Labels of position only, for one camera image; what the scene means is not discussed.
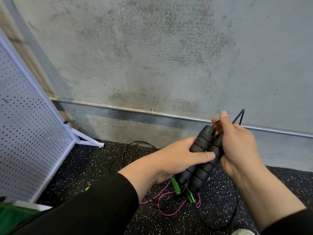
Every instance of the black sleeve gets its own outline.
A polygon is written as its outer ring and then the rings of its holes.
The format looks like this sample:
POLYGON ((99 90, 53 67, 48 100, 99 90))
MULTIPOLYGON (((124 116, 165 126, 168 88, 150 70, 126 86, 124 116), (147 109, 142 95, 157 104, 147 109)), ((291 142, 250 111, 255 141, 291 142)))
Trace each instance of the black sleeve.
POLYGON ((11 234, 122 234, 138 206, 135 188, 116 173, 11 234))
POLYGON ((261 235, 309 235, 313 234, 313 213, 308 210, 301 210, 285 218, 278 220, 267 227, 261 235))

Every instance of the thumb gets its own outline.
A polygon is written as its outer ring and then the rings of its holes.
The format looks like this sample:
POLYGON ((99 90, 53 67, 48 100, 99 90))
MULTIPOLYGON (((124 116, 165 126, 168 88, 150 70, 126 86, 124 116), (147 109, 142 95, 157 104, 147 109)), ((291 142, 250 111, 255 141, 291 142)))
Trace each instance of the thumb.
POLYGON ((190 165, 206 163, 212 161, 214 158, 215 154, 213 152, 192 153, 190 156, 190 165))
POLYGON ((225 110, 223 110, 220 114, 220 122, 222 124, 224 134, 235 129, 225 110))

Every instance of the white metal frame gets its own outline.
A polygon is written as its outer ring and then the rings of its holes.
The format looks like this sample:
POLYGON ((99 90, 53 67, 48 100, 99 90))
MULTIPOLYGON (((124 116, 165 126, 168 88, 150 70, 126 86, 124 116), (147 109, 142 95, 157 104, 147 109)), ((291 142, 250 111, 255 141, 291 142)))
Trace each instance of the white metal frame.
POLYGON ((103 147, 104 143, 100 143, 87 135, 79 132, 76 129, 73 129, 68 122, 65 122, 57 108, 54 106, 52 101, 49 99, 45 91, 42 89, 40 84, 37 82, 36 78, 33 76, 29 68, 26 66, 18 52, 15 50, 14 46, 10 43, 10 41, 7 39, 5 33, 0 28, 0 43, 2 44, 3 48, 7 51, 7 53, 10 55, 10 57, 14 60, 18 68, 23 72, 29 83, 34 87, 36 92, 40 95, 41 99, 47 104, 49 109, 52 111, 54 116, 58 119, 60 124, 64 127, 66 132, 69 134, 69 136, 73 139, 67 149, 63 152, 62 156, 59 158, 57 163, 54 165, 53 169, 50 171, 48 176, 45 178, 43 183, 41 184, 40 188, 37 190, 37 192, 33 195, 33 197, 30 199, 30 203, 35 203, 40 194, 43 192, 45 187, 48 185, 54 174, 57 172, 58 168, 62 164, 62 162, 65 160, 68 153, 71 151, 73 146, 77 144, 84 144, 89 146, 97 146, 97 147, 103 147))

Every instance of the black jump rope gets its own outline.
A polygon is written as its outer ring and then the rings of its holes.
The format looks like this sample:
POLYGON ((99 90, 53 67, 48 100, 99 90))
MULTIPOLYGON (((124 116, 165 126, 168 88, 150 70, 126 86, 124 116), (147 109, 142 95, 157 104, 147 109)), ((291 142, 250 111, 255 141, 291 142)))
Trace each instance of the black jump rope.
MULTIPOLYGON (((242 109, 242 111, 237 115, 237 117, 234 119, 232 122, 233 124, 237 121, 237 119, 241 116, 239 125, 241 125, 242 118, 244 116, 245 109, 242 109)), ((224 154, 223 148, 222 148, 222 138, 223 138, 223 133, 219 133, 215 136, 216 130, 214 129, 214 126, 217 125, 220 121, 218 120, 215 122, 212 126, 206 125, 198 134, 198 137, 195 139, 193 145, 190 147, 189 151, 190 152, 214 152, 215 153, 215 159, 204 164, 199 164, 199 165, 194 165, 186 169, 180 174, 175 175, 175 180, 178 182, 180 189, 181 189, 181 194, 176 195, 174 197, 168 198, 168 199, 162 199, 162 200, 157 200, 154 199, 151 195, 148 193, 145 195, 145 198, 147 201, 156 209, 160 209, 162 211, 169 210, 173 208, 183 196, 192 196, 192 193, 197 193, 199 189, 202 188, 204 183, 210 179, 210 176, 214 173, 215 169, 221 169, 221 167, 218 167, 217 165, 220 163, 220 159, 224 154)), ((123 166, 125 167, 125 158, 126 158, 126 152, 134 146, 134 143, 145 143, 153 147, 155 151, 158 149, 153 146, 152 144, 145 142, 145 141, 134 141, 131 142, 126 146, 126 148, 123 151, 123 154, 121 157, 116 158, 112 161, 109 167, 109 173, 111 173, 111 168, 113 163, 117 160, 122 158, 123 166)), ((210 231, 222 231, 225 230, 229 227, 231 222, 234 220, 239 203, 241 201, 241 198, 239 198, 236 186, 234 185, 235 192, 236 192, 236 206, 233 211, 232 217, 230 220, 221 228, 213 228, 210 225, 207 225, 207 223, 202 219, 198 209, 196 208, 195 203, 194 209, 196 214, 198 215, 200 221, 202 224, 208 228, 210 231)))

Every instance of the jump rope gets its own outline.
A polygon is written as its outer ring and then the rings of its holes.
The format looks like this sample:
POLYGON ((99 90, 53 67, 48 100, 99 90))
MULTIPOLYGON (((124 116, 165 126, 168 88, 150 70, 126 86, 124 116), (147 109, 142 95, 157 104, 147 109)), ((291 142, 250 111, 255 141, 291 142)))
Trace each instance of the jump rope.
MULTIPOLYGON (((245 110, 243 109, 239 114, 238 116, 234 119, 234 121, 232 122, 233 124, 236 122, 236 120, 241 116, 240 118, 240 122, 239 122, 239 125, 241 125, 241 121, 242 121, 242 118, 244 116, 244 112, 245 110)), ((216 124, 218 124, 220 121, 218 120, 217 122, 215 122, 212 126, 215 126, 216 124)), ((112 168, 112 165, 114 164, 114 162, 118 159, 122 159, 122 162, 123 162, 123 166, 122 167, 125 167, 125 158, 126 158, 126 152, 132 147, 134 146, 133 144, 135 143, 144 143, 144 144, 147 144, 147 145, 150 145, 155 151, 158 151, 158 149, 153 146, 152 144, 148 143, 148 142, 145 142, 145 141, 134 141, 134 142, 131 142, 130 144, 128 144, 123 153, 122 153, 122 156, 119 157, 119 158, 116 158, 114 159, 110 166, 109 166, 109 173, 111 173, 111 168, 112 168)), ((231 222, 233 221, 233 219, 235 218, 235 215, 236 215, 236 212, 237 212, 237 209, 238 209, 238 206, 239 206, 239 203, 241 201, 241 198, 239 198, 238 196, 238 193, 237 193, 237 188, 236 186, 234 185, 234 188, 235 188, 235 192, 236 192, 236 206, 235 206, 235 209, 233 211, 233 214, 232 214, 232 217, 230 218, 230 220, 224 225, 222 226, 221 228, 213 228, 211 227, 210 225, 207 225, 207 223, 201 218, 201 215, 199 214, 199 211, 198 209, 200 208, 201 206, 201 197, 200 197, 200 192, 196 193, 197 196, 198 196, 198 201, 196 202, 193 198, 193 195, 192 193, 188 190, 187 186, 184 185, 184 186, 181 186, 180 187, 180 191, 181 193, 179 195, 177 195, 175 193, 175 191, 171 191, 171 192, 166 192, 166 193, 163 193, 167 188, 168 186, 170 185, 171 181, 169 181, 166 186, 157 194, 155 195, 154 197, 152 197, 151 195, 149 195, 148 193, 145 195, 145 198, 146 198, 146 201, 144 202, 141 202, 140 204, 141 205, 144 205, 144 204, 148 204, 150 203, 150 205, 156 209, 158 209, 158 211, 163 215, 163 216, 167 216, 167 217, 171 217, 171 216, 174 216, 176 215, 180 209, 183 207, 183 205, 188 201, 190 200, 190 202, 193 204, 194 206, 194 209, 195 209, 195 212, 196 214, 198 215, 200 221, 202 222, 202 224, 208 228, 210 231, 222 231, 222 230, 225 230, 228 228, 228 226, 231 224, 231 222), (172 213, 166 213, 166 211, 168 210, 173 210, 175 208, 175 206, 178 204, 179 201, 182 201, 182 203, 178 206, 178 208, 172 212, 172 213)))

